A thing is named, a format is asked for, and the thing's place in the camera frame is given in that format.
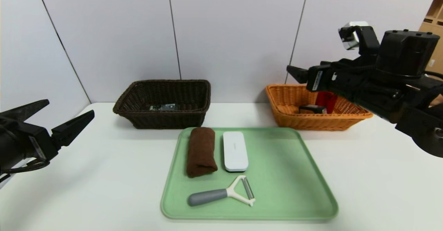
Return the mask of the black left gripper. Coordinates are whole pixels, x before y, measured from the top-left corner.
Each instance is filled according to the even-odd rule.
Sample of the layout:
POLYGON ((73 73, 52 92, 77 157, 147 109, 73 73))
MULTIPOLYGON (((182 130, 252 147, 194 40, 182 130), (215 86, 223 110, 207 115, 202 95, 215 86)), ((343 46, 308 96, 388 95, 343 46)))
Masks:
POLYGON ((49 105, 39 100, 0 113, 0 166, 2 172, 27 172, 49 165, 61 147, 69 146, 95 118, 90 110, 48 131, 44 127, 25 123, 27 119, 49 105), (20 161, 35 158, 30 168, 13 168, 20 161))

